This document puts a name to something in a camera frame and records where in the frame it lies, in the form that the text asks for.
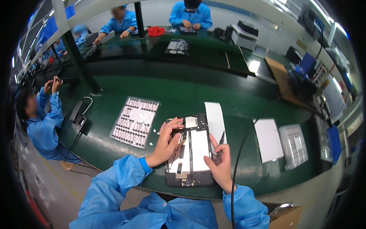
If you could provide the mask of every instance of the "white printer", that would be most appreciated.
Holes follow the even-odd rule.
[[[255,47],[257,45],[257,41],[258,41],[258,30],[250,24],[246,24],[249,25],[250,27],[252,27],[251,30],[249,31],[257,31],[256,33],[250,33],[247,31],[243,31],[239,25],[231,25],[231,27],[233,28],[232,34],[231,34],[231,39],[234,42],[234,44],[252,50],[255,50]]]

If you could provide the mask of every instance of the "yellow floor line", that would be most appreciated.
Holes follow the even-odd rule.
[[[77,198],[80,202],[83,202],[83,198],[80,198],[76,192],[70,189],[65,182],[62,181],[61,177],[51,168],[51,166],[47,163],[47,160],[42,158],[43,162],[47,165],[48,169],[52,172],[52,174],[59,180],[62,187],[67,189],[75,198]]]

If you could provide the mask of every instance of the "factory floor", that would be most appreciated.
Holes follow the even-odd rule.
[[[18,135],[15,144],[18,152],[19,168],[24,171],[26,182],[31,195],[45,217],[54,229],[68,228],[68,224],[77,218],[80,204],[84,199],[91,177],[96,176],[96,169],[75,166],[74,173],[61,167],[59,161],[43,159],[33,147],[29,138]],[[322,228],[332,199],[343,177],[342,153],[338,163],[329,171],[295,187],[280,192],[260,196],[257,199],[267,203],[292,202],[302,206],[303,211],[297,229]],[[132,188],[121,209],[136,207],[142,198],[150,191]],[[231,223],[225,216],[222,200],[212,201],[216,211],[219,228],[231,228]]]

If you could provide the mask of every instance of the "hand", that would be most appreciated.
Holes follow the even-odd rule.
[[[101,40],[102,40],[102,38],[97,37],[97,39],[95,39],[95,41],[93,42],[93,45],[99,44]]]
[[[47,94],[48,90],[51,88],[51,86],[48,86],[48,84],[50,84],[50,83],[52,83],[52,82],[53,82],[53,80],[49,80],[49,81],[47,81],[47,82],[45,83],[45,87],[44,87],[44,89],[43,89],[43,92],[44,92],[45,94]]]
[[[125,38],[125,37],[128,37],[129,36],[129,34],[130,34],[130,32],[129,31],[127,31],[127,30],[125,30],[125,31],[123,31],[122,33],[121,33],[121,35],[119,36],[120,38]]]
[[[218,145],[216,140],[210,134],[210,141],[215,148],[215,152],[220,152],[218,165],[211,160],[208,156],[204,156],[206,165],[210,168],[211,173],[215,181],[220,187],[227,193],[231,193],[232,179],[231,179],[231,158],[230,158],[230,146],[228,144]]]
[[[200,29],[201,28],[201,24],[200,23],[194,23],[193,24],[193,28],[194,29]]]
[[[53,78],[53,85],[52,85],[52,94],[56,93],[59,90],[59,86],[62,85],[64,83],[63,80],[60,81],[60,79],[55,76]]]
[[[182,23],[183,23],[184,27],[186,27],[186,28],[192,27],[191,23],[187,20],[182,20]]]
[[[154,152],[145,157],[147,165],[152,168],[166,162],[173,154],[175,148],[178,146],[180,133],[177,133],[169,143],[173,129],[183,128],[184,125],[178,123],[183,122],[183,119],[175,117],[170,122],[164,122],[160,128],[160,136]]]

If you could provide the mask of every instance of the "black power adapter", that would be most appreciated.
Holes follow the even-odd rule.
[[[70,115],[69,120],[75,125],[75,128],[80,133],[85,133],[90,121],[84,116],[84,113],[88,110],[89,106],[85,101],[78,101]]]

